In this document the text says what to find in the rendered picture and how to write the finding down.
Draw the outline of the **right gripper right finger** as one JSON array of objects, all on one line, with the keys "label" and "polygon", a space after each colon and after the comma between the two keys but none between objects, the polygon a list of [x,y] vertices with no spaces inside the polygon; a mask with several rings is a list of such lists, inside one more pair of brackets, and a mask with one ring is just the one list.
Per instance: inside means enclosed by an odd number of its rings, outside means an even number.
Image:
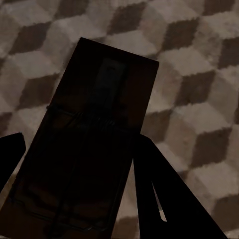
[{"label": "right gripper right finger", "polygon": [[134,132],[132,153],[140,239],[228,239],[151,139]]}]

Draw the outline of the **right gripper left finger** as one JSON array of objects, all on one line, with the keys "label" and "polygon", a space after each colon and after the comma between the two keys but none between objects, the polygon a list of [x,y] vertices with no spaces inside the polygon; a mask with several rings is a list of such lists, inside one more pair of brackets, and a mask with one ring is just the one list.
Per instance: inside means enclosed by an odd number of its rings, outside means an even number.
[{"label": "right gripper left finger", "polygon": [[25,151],[21,132],[0,138],[0,193]]}]

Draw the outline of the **mousetrap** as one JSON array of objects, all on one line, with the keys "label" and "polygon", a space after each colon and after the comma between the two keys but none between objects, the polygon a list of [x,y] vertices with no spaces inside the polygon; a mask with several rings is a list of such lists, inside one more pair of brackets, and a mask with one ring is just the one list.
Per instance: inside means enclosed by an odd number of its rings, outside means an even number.
[{"label": "mousetrap", "polygon": [[159,63],[80,38],[0,211],[0,235],[111,239]]}]

